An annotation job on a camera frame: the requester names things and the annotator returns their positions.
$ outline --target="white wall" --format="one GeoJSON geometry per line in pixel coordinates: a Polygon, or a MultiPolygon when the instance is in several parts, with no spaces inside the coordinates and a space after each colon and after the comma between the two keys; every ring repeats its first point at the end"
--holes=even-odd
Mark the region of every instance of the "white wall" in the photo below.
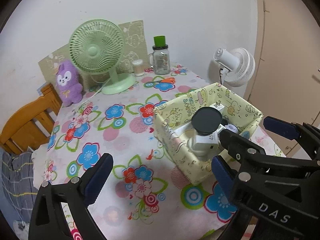
{"type": "Polygon", "coordinates": [[[309,155],[305,152],[304,149],[300,148],[293,156],[294,159],[302,159],[302,160],[311,160],[309,155]]]}
{"type": "MultiPolygon", "coordinates": [[[[254,53],[256,0],[23,0],[0,34],[0,129],[38,97],[36,89],[44,83],[38,61],[95,18],[116,24],[143,19],[148,52],[153,36],[166,35],[171,61],[208,82],[219,80],[210,63],[217,47],[254,53]]],[[[244,90],[235,91],[242,96],[244,90]]]]}

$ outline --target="plush toy face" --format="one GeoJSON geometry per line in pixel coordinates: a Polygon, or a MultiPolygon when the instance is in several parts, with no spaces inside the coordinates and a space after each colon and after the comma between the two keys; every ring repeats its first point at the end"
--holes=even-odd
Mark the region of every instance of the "plush toy face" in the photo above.
{"type": "Polygon", "coordinates": [[[67,89],[79,83],[77,69],[70,60],[66,60],[60,64],[56,77],[60,90],[67,89]]]}
{"type": "Polygon", "coordinates": [[[58,84],[60,86],[64,87],[68,83],[68,81],[71,80],[71,77],[72,77],[71,72],[70,71],[66,71],[64,76],[58,75],[57,82],[58,82],[58,84]]]}

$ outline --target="white cloth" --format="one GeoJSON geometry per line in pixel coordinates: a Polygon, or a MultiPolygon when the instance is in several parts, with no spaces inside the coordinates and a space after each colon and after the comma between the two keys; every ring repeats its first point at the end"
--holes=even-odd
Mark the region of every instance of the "white cloth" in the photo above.
{"type": "Polygon", "coordinates": [[[33,186],[37,189],[40,188],[41,183],[44,181],[47,148],[48,144],[43,144],[39,147],[39,149],[35,150],[31,156],[33,162],[33,186]]]}
{"type": "MultiPolygon", "coordinates": [[[[48,155],[36,153],[35,187],[44,179],[60,184],[80,177],[103,153],[110,153],[113,171],[89,206],[107,239],[200,239],[226,225],[236,208],[220,205],[220,198],[226,198],[214,176],[197,186],[190,184],[167,154],[167,146],[157,141],[152,123],[154,107],[208,84],[180,65],[170,75],[156,76],[148,69],[136,79],[119,94],[90,98],[98,89],[93,88],[86,91],[83,102],[90,100],[85,104],[60,109],[48,155]]],[[[263,145],[267,155],[281,155],[260,128],[252,141],[263,145]]],[[[67,204],[63,210],[76,239],[67,204]]]]}
{"type": "Polygon", "coordinates": [[[28,240],[29,224],[24,221],[14,221],[13,230],[20,240],[28,240]]]}

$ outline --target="fan base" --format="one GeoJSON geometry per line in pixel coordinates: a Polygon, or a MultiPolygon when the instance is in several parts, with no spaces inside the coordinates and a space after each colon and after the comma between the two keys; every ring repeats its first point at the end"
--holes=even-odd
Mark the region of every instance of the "fan base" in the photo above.
{"type": "Polygon", "coordinates": [[[105,95],[113,95],[120,93],[122,91],[125,91],[129,87],[133,86],[134,83],[136,82],[135,76],[129,73],[122,73],[118,74],[118,81],[110,84],[110,85],[105,85],[101,92],[105,95]]]}

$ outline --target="door frame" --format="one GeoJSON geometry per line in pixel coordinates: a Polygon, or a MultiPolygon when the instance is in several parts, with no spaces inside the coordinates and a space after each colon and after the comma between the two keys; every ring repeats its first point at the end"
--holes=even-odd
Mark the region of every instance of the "door frame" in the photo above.
{"type": "Polygon", "coordinates": [[[264,0],[257,0],[257,9],[258,9],[258,24],[257,24],[257,39],[256,39],[256,47],[254,51],[254,60],[256,62],[256,68],[254,70],[252,78],[248,81],[247,87],[244,92],[244,99],[250,103],[250,95],[256,81],[256,76],[258,73],[262,47],[263,47],[263,39],[264,39],[264,26],[265,26],[265,3],[264,0]]]}
{"type": "MultiPolygon", "coordinates": [[[[313,0],[302,0],[302,2],[307,6],[315,20],[317,21],[319,27],[320,27],[320,9],[318,6],[313,2],[313,0]]],[[[249,80],[245,93],[244,93],[244,99],[250,102],[250,95],[252,93],[252,89],[256,80],[256,76],[258,73],[261,54],[262,54],[262,48],[263,48],[263,40],[264,40],[264,32],[265,32],[265,13],[269,13],[265,10],[265,0],[257,0],[257,8],[258,8],[258,27],[257,27],[257,40],[256,40],[256,47],[254,52],[254,60],[256,62],[256,68],[254,71],[254,74],[252,78],[249,80]]],[[[313,126],[318,127],[320,125],[320,111],[316,118],[313,120],[312,123],[313,126]]],[[[287,157],[292,157],[297,153],[298,150],[301,149],[301,146],[297,143],[288,153],[287,157]]]]}

